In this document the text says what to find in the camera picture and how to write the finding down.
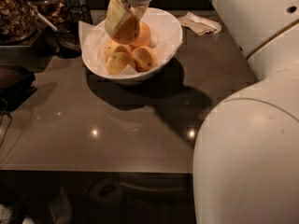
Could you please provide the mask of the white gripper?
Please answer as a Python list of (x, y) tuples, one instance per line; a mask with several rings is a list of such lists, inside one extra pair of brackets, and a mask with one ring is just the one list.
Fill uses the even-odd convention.
[(110, 37), (113, 37), (121, 26), (131, 17), (140, 21), (148, 9), (152, 0), (110, 0), (107, 7), (105, 29)]

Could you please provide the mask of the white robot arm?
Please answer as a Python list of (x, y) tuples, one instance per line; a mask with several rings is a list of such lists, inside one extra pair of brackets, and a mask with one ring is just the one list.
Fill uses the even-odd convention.
[(210, 2), (258, 81), (197, 134), (196, 222), (299, 224), (299, 0)]

